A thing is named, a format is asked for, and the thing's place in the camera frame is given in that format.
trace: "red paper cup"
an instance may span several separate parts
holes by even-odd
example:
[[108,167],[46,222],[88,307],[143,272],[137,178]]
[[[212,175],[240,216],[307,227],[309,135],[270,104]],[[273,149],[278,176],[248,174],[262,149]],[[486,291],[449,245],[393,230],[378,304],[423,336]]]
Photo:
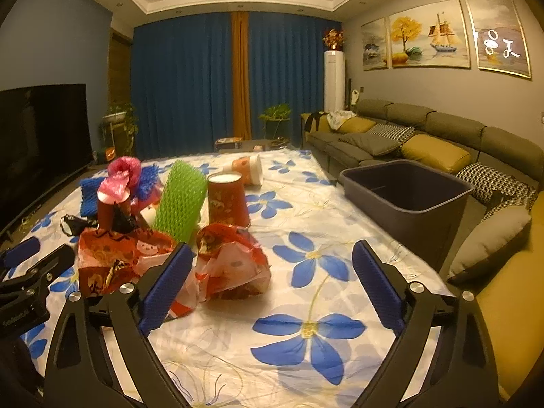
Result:
[[[98,197],[99,228],[111,230],[113,225],[113,206],[114,204],[117,204],[117,202],[111,196],[100,191],[96,195]],[[129,201],[130,195],[129,189],[126,189],[124,191],[123,200],[118,203],[121,210],[126,214],[129,214],[131,210],[131,203]]]
[[241,173],[245,185],[263,185],[263,166],[259,155],[244,156],[223,166],[224,172]]
[[238,172],[215,173],[208,177],[209,222],[249,227],[244,183]]

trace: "television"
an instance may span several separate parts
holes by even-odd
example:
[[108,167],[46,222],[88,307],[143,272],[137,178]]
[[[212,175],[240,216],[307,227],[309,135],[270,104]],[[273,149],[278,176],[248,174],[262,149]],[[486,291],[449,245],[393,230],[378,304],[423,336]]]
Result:
[[85,84],[0,92],[0,238],[92,162]]

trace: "painting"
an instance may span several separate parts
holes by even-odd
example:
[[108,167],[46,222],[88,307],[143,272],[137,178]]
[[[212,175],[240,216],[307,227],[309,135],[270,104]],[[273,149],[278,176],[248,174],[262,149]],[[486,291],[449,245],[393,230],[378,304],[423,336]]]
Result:
[[391,15],[393,67],[469,68],[471,59],[460,0],[444,0]]
[[361,26],[363,70],[387,69],[387,20],[380,18]]
[[466,0],[478,68],[531,79],[531,65],[513,0]]

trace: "orange curtain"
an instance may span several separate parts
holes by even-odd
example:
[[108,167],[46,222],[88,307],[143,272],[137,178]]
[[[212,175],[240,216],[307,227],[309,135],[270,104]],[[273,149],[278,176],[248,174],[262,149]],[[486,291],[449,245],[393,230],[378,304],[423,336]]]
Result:
[[232,24],[232,114],[234,135],[251,139],[247,12],[231,12]]

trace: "curtain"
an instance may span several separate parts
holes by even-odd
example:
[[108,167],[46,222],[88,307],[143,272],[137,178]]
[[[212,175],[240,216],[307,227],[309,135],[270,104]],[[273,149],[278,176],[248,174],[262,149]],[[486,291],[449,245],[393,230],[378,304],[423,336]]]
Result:
[[213,151],[232,136],[231,16],[209,13],[134,29],[131,100],[141,159]]
[[251,139],[248,69],[247,12],[231,12],[232,22],[232,114],[234,135]]
[[323,36],[341,23],[293,14],[251,12],[249,15],[249,77],[251,128],[263,136],[258,116],[281,103],[292,110],[291,142],[300,144],[300,114],[323,110]]

